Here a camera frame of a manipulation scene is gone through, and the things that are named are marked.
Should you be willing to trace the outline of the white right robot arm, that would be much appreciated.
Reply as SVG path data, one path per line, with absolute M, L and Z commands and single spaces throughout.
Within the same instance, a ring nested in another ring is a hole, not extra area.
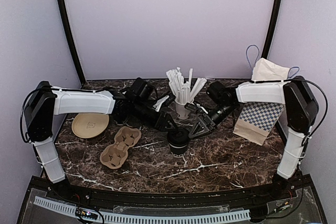
M 244 121 L 257 124 L 258 128 L 271 126 L 277 120 L 275 113 L 284 106 L 287 116 L 287 141 L 282 159 L 277 168 L 278 176 L 290 179 L 304 158 L 309 139 L 320 127 L 316 124 L 319 104 L 310 89 L 314 82 L 302 76 L 287 80 L 247 81 L 235 87 L 224 87 L 220 82 L 212 83 L 208 96 L 216 103 L 212 110 L 187 103 L 184 107 L 198 115 L 189 138 L 194 139 L 211 133 L 240 104 L 251 104 L 243 114 Z

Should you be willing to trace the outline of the black paper coffee cup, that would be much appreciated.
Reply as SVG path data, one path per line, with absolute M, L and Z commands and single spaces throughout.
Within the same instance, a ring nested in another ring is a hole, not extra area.
M 175 156 L 182 156 L 187 151 L 190 138 L 189 131 L 183 127 L 178 127 L 175 131 L 167 133 L 167 142 L 171 153 Z

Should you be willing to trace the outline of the black coffee cup lid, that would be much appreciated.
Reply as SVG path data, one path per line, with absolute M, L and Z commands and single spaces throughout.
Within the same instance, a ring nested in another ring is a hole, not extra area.
M 175 145 L 186 144 L 189 139 L 189 131 L 183 127 L 178 127 L 175 131 L 170 131 L 167 134 L 168 142 Z

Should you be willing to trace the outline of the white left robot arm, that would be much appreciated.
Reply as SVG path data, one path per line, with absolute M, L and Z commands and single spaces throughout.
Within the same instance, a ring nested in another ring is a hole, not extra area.
M 42 81 L 25 98 L 19 117 L 19 131 L 24 143 L 31 144 L 37 160 L 54 184 L 53 191 L 63 201 L 74 197 L 62 167 L 53 132 L 54 119 L 65 119 L 70 114 L 97 113 L 111 115 L 122 123 L 133 116 L 157 131 L 176 132 L 172 116 L 163 110 L 163 97 L 150 99 L 157 89 L 142 78 L 135 79 L 121 90 L 104 87 L 100 90 L 70 89 L 52 86 Z

